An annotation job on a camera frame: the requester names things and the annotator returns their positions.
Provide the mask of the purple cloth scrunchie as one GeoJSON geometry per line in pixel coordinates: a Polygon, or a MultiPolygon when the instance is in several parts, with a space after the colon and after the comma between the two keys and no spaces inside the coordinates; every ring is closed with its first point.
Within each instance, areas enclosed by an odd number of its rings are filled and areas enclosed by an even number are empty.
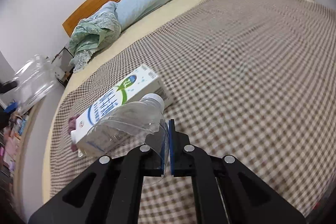
{"type": "MultiPolygon", "coordinates": [[[[72,116],[69,120],[68,120],[68,135],[71,135],[71,132],[73,130],[76,130],[76,119],[79,117],[79,114],[78,115],[75,115],[75,116],[72,116]]],[[[72,152],[75,152],[77,151],[77,146],[72,143],[71,144],[71,150],[72,152]]]]}

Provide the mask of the white milk carton box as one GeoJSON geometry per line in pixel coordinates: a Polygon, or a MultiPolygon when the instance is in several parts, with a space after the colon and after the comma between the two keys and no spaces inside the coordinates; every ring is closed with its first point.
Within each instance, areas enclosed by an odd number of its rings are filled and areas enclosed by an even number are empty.
{"type": "Polygon", "coordinates": [[[163,80],[155,71],[142,64],[93,102],[75,119],[75,129],[71,130],[71,140],[73,145],[77,147],[79,155],[102,155],[101,144],[86,141],[85,137],[89,130],[112,110],[128,102],[139,101],[149,93],[160,96],[165,107],[173,103],[173,98],[163,80]]]}

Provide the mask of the black bedside shelf rack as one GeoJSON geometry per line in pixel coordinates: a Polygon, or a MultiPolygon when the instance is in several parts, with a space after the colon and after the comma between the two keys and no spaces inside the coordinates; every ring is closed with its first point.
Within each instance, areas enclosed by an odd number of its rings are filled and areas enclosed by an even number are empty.
{"type": "Polygon", "coordinates": [[[74,66],[70,63],[73,57],[68,48],[64,47],[52,60],[54,75],[64,87],[68,85],[74,72],[74,66]]]}

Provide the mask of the clutter on window sill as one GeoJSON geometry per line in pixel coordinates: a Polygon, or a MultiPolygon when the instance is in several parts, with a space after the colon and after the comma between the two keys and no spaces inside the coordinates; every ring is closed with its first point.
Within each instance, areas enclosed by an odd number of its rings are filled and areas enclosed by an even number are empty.
{"type": "Polygon", "coordinates": [[[13,101],[1,110],[1,187],[13,187],[16,161],[29,112],[19,114],[18,104],[13,101]]]}

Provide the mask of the cream bed sheet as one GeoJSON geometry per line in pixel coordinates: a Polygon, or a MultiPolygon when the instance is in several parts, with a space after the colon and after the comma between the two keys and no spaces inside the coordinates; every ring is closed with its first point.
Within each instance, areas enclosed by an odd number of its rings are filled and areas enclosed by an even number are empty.
{"type": "Polygon", "coordinates": [[[124,49],[132,45],[134,42],[153,32],[166,22],[174,19],[178,15],[186,12],[199,4],[202,0],[171,0],[165,5],[151,12],[127,30],[125,30],[116,42],[114,42],[107,50],[98,54],[89,62],[84,70],[75,73],[71,77],[69,84],[60,99],[58,107],[63,103],[66,96],[77,89],[87,78],[89,78],[99,67],[107,61],[113,59],[124,49]]]}

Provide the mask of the clear plastic jar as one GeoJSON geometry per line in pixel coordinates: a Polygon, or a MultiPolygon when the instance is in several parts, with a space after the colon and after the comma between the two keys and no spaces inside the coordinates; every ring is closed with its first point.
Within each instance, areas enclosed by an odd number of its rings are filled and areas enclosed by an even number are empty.
{"type": "Polygon", "coordinates": [[[35,55],[14,75],[18,86],[13,91],[17,112],[24,114],[43,99],[57,83],[53,66],[49,59],[35,55]]]}

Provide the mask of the clear plastic water bottle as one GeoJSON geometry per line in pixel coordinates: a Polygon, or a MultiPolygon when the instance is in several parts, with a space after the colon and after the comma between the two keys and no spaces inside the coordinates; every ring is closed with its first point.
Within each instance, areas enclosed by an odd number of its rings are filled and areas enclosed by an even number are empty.
{"type": "Polygon", "coordinates": [[[141,152],[152,152],[161,172],[159,178],[146,178],[153,185],[165,175],[169,155],[169,133],[163,116],[165,102],[155,93],[144,95],[102,117],[84,137],[85,143],[101,154],[113,153],[128,145],[140,146],[141,152]]]}

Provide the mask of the green floral quilt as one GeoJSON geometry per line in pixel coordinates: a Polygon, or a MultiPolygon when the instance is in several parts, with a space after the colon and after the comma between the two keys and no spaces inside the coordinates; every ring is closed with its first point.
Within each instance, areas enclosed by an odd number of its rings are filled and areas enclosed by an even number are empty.
{"type": "Polygon", "coordinates": [[[74,72],[84,69],[96,52],[109,47],[120,36],[122,29],[116,8],[117,3],[109,1],[90,17],[81,19],[74,28],[69,40],[74,72]]]}

